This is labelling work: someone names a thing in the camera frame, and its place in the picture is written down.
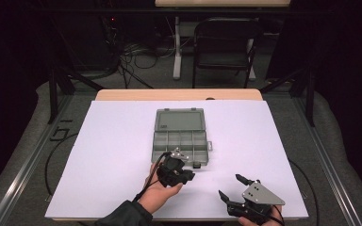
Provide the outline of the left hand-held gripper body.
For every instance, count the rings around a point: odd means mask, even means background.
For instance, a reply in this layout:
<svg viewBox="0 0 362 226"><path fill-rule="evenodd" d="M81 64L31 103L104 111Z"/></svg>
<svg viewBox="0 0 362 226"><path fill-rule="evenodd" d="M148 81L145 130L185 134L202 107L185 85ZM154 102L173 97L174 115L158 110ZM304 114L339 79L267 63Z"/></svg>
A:
<svg viewBox="0 0 362 226"><path fill-rule="evenodd" d="M156 171L158 181L164 186L176 186L178 184L185 185L188 181L192 181L195 173L190 169L183 169L189 160L179 148L165 153L166 157Z"/></svg>

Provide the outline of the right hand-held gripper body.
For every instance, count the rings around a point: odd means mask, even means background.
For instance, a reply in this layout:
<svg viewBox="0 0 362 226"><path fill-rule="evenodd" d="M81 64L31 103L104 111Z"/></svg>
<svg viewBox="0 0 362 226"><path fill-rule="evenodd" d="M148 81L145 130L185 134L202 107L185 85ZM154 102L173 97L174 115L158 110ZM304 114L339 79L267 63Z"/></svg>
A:
<svg viewBox="0 0 362 226"><path fill-rule="evenodd" d="M247 186L241 194L244 202L241 207L227 206L227 212L233 217L244 217L256 224L263 224L272 215L274 205L284 205L285 202L264 187L259 180Z"/></svg>

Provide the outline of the grey plastic compartment box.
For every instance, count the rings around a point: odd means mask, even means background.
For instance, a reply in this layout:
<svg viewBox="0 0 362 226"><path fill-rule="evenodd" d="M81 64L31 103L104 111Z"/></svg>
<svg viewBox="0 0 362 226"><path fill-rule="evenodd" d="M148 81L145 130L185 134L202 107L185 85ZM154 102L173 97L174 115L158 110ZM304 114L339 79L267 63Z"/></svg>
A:
<svg viewBox="0 0 362 226"><path fill-rule="evenodd" d="M152 162L173 151L184 155L187 166L199 169L207 165L210 150L202 108L164 108L156 112Z"/></svg>

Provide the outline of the person's left hand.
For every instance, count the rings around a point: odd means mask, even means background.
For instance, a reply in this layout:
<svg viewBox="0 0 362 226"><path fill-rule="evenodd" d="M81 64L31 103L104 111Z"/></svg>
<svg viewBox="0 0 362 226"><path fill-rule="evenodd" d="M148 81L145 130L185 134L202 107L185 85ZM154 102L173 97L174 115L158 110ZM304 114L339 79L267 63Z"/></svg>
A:
<svg viewBox="0 0 362 226"><path fill-rule="evenodd" d="M155 165L152 164L150 168L149 176L145 179L147 188L141 195L138 203L150 214L154 214L160 209L165 202L175 196L182 188L182 184L178 184L172 187L164 187L157 181L157 175Z"/></svg>

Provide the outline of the person's right hand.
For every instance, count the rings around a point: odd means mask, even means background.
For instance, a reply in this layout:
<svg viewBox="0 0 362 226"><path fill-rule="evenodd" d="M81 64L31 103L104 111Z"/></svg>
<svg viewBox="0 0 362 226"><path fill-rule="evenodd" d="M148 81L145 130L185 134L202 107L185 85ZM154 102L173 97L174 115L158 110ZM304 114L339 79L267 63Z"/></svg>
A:
<svg viewBox="0 0 362 226"><path fill-rule="evenodd" d="M244 217L238 218L238 223L241 226L285 226L285 222L282 216L282 206L274 205L271 208L270 219L263 224L256 224Z"/></svg>

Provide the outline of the white table mat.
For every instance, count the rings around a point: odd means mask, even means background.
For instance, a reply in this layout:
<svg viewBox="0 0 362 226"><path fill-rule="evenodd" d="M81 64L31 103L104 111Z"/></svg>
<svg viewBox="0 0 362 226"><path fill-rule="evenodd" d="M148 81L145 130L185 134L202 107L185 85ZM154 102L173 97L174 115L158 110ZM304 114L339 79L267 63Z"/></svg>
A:
<svg viewBox="0 0 362 226"><path fill-rule="evenodd" d="M102 218L133 199L149 174L157 111L187 107L204 110L213 149L156 220L228 220L220 195L241 201L239 174L283 199L285 218L307 217L269 106L249 100L92 102L45 215Z"/></svg>

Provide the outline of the desk with white legs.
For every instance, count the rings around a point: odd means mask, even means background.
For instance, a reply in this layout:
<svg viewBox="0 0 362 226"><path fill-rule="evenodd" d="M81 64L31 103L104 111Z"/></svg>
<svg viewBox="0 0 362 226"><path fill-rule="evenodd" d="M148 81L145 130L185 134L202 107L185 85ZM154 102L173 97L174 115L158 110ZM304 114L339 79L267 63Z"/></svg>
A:
<svg viewBox="0 0 362 226"><path fill-rule="evenodd" d="M161 8L286 8L291 0L155 0ZM181 38L193 36L197 22L181 22L178 16L174 19L174 65L173 78L181 78L182 50Z"/></svg>

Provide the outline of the black folding chair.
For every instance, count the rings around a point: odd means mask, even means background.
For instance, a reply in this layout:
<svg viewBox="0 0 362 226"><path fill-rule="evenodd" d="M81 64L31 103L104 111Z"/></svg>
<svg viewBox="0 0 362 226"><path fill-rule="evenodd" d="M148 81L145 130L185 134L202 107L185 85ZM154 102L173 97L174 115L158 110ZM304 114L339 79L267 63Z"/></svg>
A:
<svg viewBox="0 0 362 226"><path fill-rule="evenodd" d="M208 18L197 24L193 36L192 87L198 69L245 71L247 87L253 68L255 41L263 35L259 21L251 18Z"/></svg>

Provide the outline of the aluminium floor rail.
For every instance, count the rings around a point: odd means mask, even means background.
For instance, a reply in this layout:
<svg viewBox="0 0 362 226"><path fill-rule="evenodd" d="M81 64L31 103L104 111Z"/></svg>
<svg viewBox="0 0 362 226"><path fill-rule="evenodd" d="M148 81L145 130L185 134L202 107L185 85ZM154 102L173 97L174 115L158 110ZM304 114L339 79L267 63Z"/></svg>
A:
<svg viewBox="0 0 362 226"><path fill-rule="evenodd" d="M21 197L29 178L37 167L43 147L56 130L59 118L67 109L73 96L63 96L58 104L58 114L51 123L49 100L39 96L37 107L25 131L0 175L0 226L4 226Z"/></svg>
<svg viewBox="0 0 362 226"><path fill-rule="evenodd" d="M318 156L321 168L334 193L338 206L348 223L348 226L362 226L362 221L357 214L352 200L350 199L344 184L341 182L328 153L326 152L317 129L308 122L308 119L305 116L304 102L301 99L293 99L293 103L295 104L300 117L304 120L304 126L314 142L315 153Z"/></svg>

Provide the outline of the black metal frame stand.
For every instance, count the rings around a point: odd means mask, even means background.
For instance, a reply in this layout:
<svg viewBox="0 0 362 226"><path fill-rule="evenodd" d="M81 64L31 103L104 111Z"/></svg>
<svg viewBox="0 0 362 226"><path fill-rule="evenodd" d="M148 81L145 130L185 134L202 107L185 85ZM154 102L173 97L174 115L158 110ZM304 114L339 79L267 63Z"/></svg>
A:
<svg viewBox="0 0 362 226"><path fill-rule="evenodd" d="M292 80L292 85L288 90L290 97L305 97L304 115L309 125L314 127L314 92L315 92L315 70L311 67L303 67L295 70L275 82L261 88L261 93L267 93L277 87L285 84L288 80Z"/></svg>
<svg viewBox="0 0 362 226"><path fill-rule="evenodd" d="M73 95L75 87L71 81L74 78L90 88L99 91L103 89L101 85L91 81L87 77L72 70L68 67L55 67L51 69L49 73L49 97L50 97L50 119L49 123L52 123L58 116L58 88L62 90L65 95Z"/></svg>

